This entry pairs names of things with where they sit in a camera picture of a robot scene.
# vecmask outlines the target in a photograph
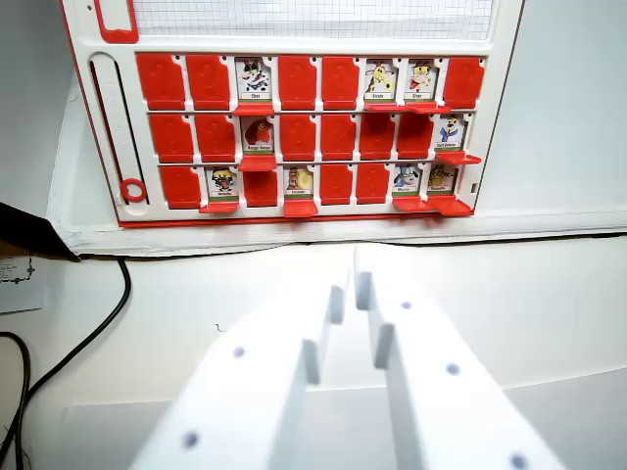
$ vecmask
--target red flip-down tile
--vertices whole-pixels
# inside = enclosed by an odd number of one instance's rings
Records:
[[[444,103],[454,109],[472,109],[477,105],[483,72],[478,57],[453,57],[449,60]]]
[[[183,72],[171,54],[137,54],[137,71],[149,110],[184,110]]]
[[[322,115],[322,159],[352,160],[356,136],[357,124],[351,119],[351,115]]]
[[[254,171],[242,174],[246,206],[249,208],[276,206],[278,198],[276,171]]]
[[[390,171],[385,164],[359,164],[357,204],[383,204],[388,194]]]
[[[240,171],[271,171],[276,168],[274,154],[245,155],[239,165]]]
[[[405,111],[423,115],[447,115],[451,112],[451,108],[448,106],[440,106],[435,101],[415,101],[405,103]]]
[[[194,161],[192,127],[182,115],[150,115],[150,129],[162,164],[191,164]]]
[[[320,166],[320,199],[323,206],[351,203],[353,172],[347,164]]]
[[[314,160],[315,122],[310,115],[281,116],[281,152],[285,162]]]
[[[274,114],[272,103],[240,102],[233,112],[236,116],[268,116]]]
[[[427,204],[441,215],[466,216],[472,215],[472,207],[463,203],[454,195],[429,196]]]
[[[464,150],[438,152],[438,160],[451,165],[476,165],[481,163],[479,157],[468,155]]]
[[[228,110],[231,97],[228,67],[219,56],[191,54],[187,56],[189,90],[196,110]]]
[[[238,201],[209,201],[209,203],[200,208],[201,213],[231,213],[237,212],[239,209]]]
[[[396,103],[365,103],[363,108],[373,113],[402,113],[406,110],[405,106]]]
[[[196,115],[196,135],[203,162],[235,162],[235,128],[225,115]]]
[[[322,101],[326,110],[353,110],[359,87],[360,68],[352,57],[322,59]]]
[[[198,209],[200,180],[189,166],[161,166],[161,179],[170,209]]]
[[[313,217],[317,214],[317,206],[311,199],[286,199],[283,214],[286,217]]]
[[[315,109],[315,67],[308,56],[280,56],[278,81],[283,110]]]
[[[392,204],[396,209],[403,212],[430,212],[433,211],[427,203],[418,196],[395,196]]]
[[[396,148],[399,159],[426,159],[429,157],[433,121],[429,115],[405,113],[401,116],[399,140]]]
[[[389,160],[394,145],[394,126],[390,115],[362,115],[362,132],[360,134],[360,152],[362,160]]]

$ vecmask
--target red ring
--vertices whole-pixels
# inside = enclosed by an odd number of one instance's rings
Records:
[[[141,190],[141,194],[139,196],[130,195],[130,193],[128,192],[128,186],[130,186],[131,184],[134,184]],[[132,203],[141,203],[144,199],[146,199],[146,185],[143,181],[140,181],[139,179],[125,179],[121,183],[121,194],[127,201],[131,201]]]

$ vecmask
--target black cable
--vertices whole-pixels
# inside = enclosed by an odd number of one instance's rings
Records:
[[[21,404],[20,409],[18,409],[18,411],[16,412],[16,415],[14,416],[13,421],[11,422],[11,427],[9,428],[9,432],[7,433],[7,436],[5,437],[4,442],[2,443],[2,447],[0,447],[0,468],[2,467],[5,459],[7,458],[7,454],[9,453],[9,448],[11,447],[11,441],[13,440],[13,437],[16,438],[16,452],[19,452],[20,454],[22,454],[22,439],[18,435],[18,427],[20,425],[20,421],[22,420],[22,417],[24,416],[26,407],[32,400],[32,397],[37,393],[37,391],[41,387],[43,387],[43,385],[46,382],[48,382],[52,377],[54,377],[66,365],[68,365],[68,362],[74,359],[93,340],[95,340],[98,337],[98,335],[100,335],[107,328],[107,326],[109,326],[109,324],[116,319],[116,317],[118,316],[118,314],[120,313],[124,305],[126,304],[126,301],[128,301],[128,298],[130,297],[130,289],[131,289],[130,274],[128,273],[128,268],[126,267],[126,263],[124,262],[123,258],[118,258],[118,264],[120,265],[121,273],[122,273],[122,276],[124,277],[124,292],[121,295],[120,301],[118,302],[116,307],[113,309],[113,311],[109,314],[109,316],[105,318],[105,320],[98,326],[98,328],[96,328],[89,336],[87,336],[87,338],[82,340],[78,346],[76,346],[73,350],[71,350],[68,353],[68,355],[66,355],[63,359],[61,359],[61,361],[57,365],[55,365],[52,369],[50,369],[43,377],[41,377],[37,382],[35,382],[35,385],[33,385],[30,390],[28,390],[24,398],[24,406],[22,406]],[[17,449],[18,440],[20,440],[19,449]]]
[[[9,338],[13,340],[22,353],[22,365],[24,371],[24,377],[22,379],[22,393],[20,394],[20,405],[18,406],[18,425],[16,428],[16,468],[17,470],[24,470],[24,461],[22,458],[22,423],[24,421],[24,408],[26,404],[26,393],[30,387],[30,353],[28,352],[28,346],[22,338],[15,333],[9,331],[0,331],[0,338]]]

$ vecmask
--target grid paper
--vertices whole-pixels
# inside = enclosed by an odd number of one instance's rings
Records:
[[[140,34],[486,39],[493,0],[135,0]]]

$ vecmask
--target character card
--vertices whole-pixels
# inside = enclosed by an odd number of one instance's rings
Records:
[[[314,174],[305,166],[283,168],[285,199],[311,199],[314,197]]]
[[[430,60],[410,60],[405,83],[405,101],[432,101],[435,95],[437,69]]]
[[[417,196],[422,170],[417,164],[397,164],[394,168],[392,196]]]
[[[210,201],[237,201],[237,171],[228,166],[207,168]]]
[[[274,153],[274,130],[272,123],[263,116],[242,116],[242,151],[244,154]]]
[[[441,115],[435,141],[435,150],[461,150],[466,121],[461,116]]]
[[[394,101],[397,69],[392,61],[367,61],[365,64],[365,101]]]
[[[458,179],[458,169],[451,164],[434,164],[429,173],[427,194],[453,194]]]
[[[270,101],[272,99],[270,68],[261,57],[235,59],[237,92],[241,101]]]

